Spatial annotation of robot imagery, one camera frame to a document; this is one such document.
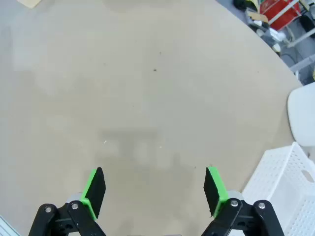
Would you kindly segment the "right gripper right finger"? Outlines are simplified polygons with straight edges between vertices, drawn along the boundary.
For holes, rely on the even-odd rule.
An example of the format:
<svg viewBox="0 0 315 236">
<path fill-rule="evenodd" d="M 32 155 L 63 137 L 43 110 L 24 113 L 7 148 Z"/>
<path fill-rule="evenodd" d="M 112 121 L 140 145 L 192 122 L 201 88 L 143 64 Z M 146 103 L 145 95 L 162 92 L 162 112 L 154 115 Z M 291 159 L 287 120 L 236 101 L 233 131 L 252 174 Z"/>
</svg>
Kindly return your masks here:
<svg viewBox="0 0 315 236">
<path fill-rule="evenodd" d="M 246 236 L 282 236 L 283 230 L 272 204 L 258 200 L 252 205 L 233 198 L 215 167 L 206 168 L 204 192 L 214 218 L 203 232 L 204 236 L 227 236 L 232 230 Z"/>
</svg>

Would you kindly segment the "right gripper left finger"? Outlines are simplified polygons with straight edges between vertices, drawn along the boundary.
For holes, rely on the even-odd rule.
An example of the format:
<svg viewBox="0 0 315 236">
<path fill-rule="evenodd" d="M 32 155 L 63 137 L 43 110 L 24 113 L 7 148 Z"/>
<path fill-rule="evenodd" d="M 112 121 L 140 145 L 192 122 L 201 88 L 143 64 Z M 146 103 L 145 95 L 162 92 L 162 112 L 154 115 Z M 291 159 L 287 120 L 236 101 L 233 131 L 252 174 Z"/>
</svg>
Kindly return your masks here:
<svg viewBox="0 0 315 236">
<path fill-rule="evenodd" d="M 91 171 L 88 182 L 78 200 L 57 208 L 43 204 L 38 208 L 30 236 L 67 236 L 78 232 L 81 236 L 104 236 L 96 223 L 106 191 L 101 167 Z"/>
</svg>

